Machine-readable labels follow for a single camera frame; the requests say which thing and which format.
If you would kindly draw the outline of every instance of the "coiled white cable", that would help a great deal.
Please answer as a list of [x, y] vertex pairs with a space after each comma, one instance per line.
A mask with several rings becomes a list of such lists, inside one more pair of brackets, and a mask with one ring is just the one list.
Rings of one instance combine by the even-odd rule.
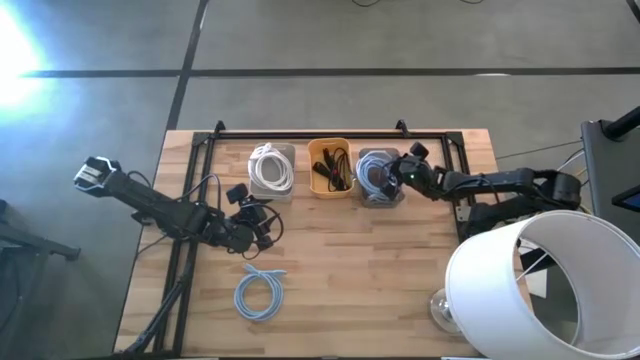
[[[273, 159], [280, 173], [278, 180], [266, 180], [262, 174], [262, 164], [266, 159]], [[293, 186], [293, 166], [280, 151], [273, 148], [271, 143], [258, 146], [249, 156], [249, 178], [258, 187], [273, 191], [286, 191]]]
[[382, 193], [380, 187], [374, 185], [369, 179], [369, 172], [371, 169], [378, 168], [381, 171], [380, 177], [388, 180], [389, 169], [385, 166], [393, 158], [385, 151], [371, 151], [365, 156], [360, 158], [356, 163], [356, 176], [360, 185], [369, 194], [367, 199], [372, 202], [385, 203], [390, 202], [388, 196]]
[[[284, 275], [287, 272], [284, 270], [266, 270], [260, 271], [253, 267], [253, 265], [245, 264], [244, 269], [249, 272], [247, 276], [242, 278], [236, 291], [233, 294], [233, 302], [236, 305], [236, 309], [240, 315], [242, 315], [245, 319], [252, 321], [267, 321], [271, 319], [277, 312], [280, 310], [280, 306], [282, 305], [282, 299], [284, 297], [284, 290], [282, 289], [282, 283], [278, 276]], [[269, 307], [262, 311], [251, 310], [247, 307], [247, 304], [244, 302], [244, 291], [247, 289], [247, 286], [251, 284], [254, 280], [263, 279], [269, 284], [271, 288], [271, 304]]]

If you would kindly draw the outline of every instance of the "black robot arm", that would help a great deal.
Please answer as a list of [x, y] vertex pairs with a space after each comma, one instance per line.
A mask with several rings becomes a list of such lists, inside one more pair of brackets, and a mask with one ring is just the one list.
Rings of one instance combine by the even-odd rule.
[[497, 223], [549, 210], [575, 210], [580, 206], [580, 181], [555, 170], [536, 171], [520, 168], [513, 171], [468, 175], [426, 162], [427, 149], [416, 142], [411, 154], [395, 159], [383, 192], [393, 198], [406, 184], [432, 200], [457, 202], [470, 195], [517, 193], [497, 204], [477, 203], [462, 211], [465, 234], [472, 236], [491, 230]]
[[117, 161], [90, 157], [74, 178], [75, 187], [95, 197], [114, 197], [137, 211], [132, 217], [143, 225], [155, 221], [158, 228], [174, 239], [196, 239], [211, 246], [223, 246], [231, 253], [244, 253], [256, 244], [259, 250], [273, 245], [270, 225], [279, 214], [267, 218], [265, 206], [248, 196], [244, 184], [227, 192], [240, 210], [225, 214], [206, 203], [172, 199], [131, 179]]

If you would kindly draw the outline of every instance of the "white lampshade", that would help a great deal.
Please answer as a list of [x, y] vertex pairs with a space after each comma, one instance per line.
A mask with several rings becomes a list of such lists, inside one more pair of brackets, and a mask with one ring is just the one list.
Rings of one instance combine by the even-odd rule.
[[[550, 333], [520, 295], [513, 263], [519, 238], [545, 250], [573, 286], [579, 317], [573, 345]], [[451, 257], [445, 289], [464, 336], [493, 360], [640, 354], [640, 247], [594, 216], [552, 211], [476, 235]]]

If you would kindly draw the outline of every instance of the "yellow container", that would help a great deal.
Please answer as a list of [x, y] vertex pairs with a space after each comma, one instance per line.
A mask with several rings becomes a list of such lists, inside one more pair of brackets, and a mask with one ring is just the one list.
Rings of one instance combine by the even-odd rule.
[[[349, 190], [347, 191], [329, 191], [329, 179], [313, 171], [313, 164], [320, 162], [327, 165], [324, 161], [323, 149], [328, 149], [333, 154], [338, 149], [344, 149], [349, 159]], [[342, 199], [351, 194], [353, 190], [353, 162], [351, 161], [351, 147], [347, 139], [343, 138], [326, 138], [315, 139], [309, 142], [309, 166], [311, 167], [311, 192], [320, 199]]]

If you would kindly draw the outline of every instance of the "wooden table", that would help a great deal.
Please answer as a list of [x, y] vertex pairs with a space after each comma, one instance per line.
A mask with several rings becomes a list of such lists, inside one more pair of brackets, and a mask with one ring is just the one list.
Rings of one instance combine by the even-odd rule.
[[[461, 131], [471, 172], [496, 171], [488, 131]], [[169, 196], [181, 194], [192, 135], [193, 131], [167, 133], [156, 190]], [[404, 153], [414, 141], [350, 143], [352, 156], [357, 159], [359, 150], [365, 147], [393, 147]], [[421, 141], [430, 151], [429, 163], [443, 166], [440, 142]], [[247, 160], [258, 142], [216, 141], [212, 171], [220, 176], [223, 191], [248, 183]], [[260, 270], [287, 271], [282, 278], [282, 308], [265, 323], [242, 318], [234, 307], [233, 292], [245, 276], [246, 261], [224, 249], [200, 245], [183, 355], [477, 355], [464, 338], [441, 332], [428, 316], [429, 298], [444, 286], [447, 262], [458, 245], [451, 204], [433, 202], [409, 188], [405, 189], [405, 200], [395, 209], [363, 208], [357, 192], [347, 199], [316, 199], [309, 190], [308, 141], [282, 142], [296, 146], [294, 196], [290, 204], [270, 205], [281, 212], [285, 233], [273, 248], [251, 261]], [[125, 159], [120, 160], [126, 166]], [[212, 184], [209, 204], [216, 202]], [[237, 211], [237, 205], [228, 204], [226, 197], [222, 203], [227, 215]], [[159, 236], [158, 229], [145, 229], [140, 246]], [[131, 344], [156, 312], [170, 248], [171, 241], [160, 243], [136, 262], [116, 349]], [[250, 307], [263, 308], [270, 301], [270, 291], [265, 284], [256, 282], [246, 298]], [[169, 335], [173, 333], [176, 311], [177, 306], [170, 316]]]

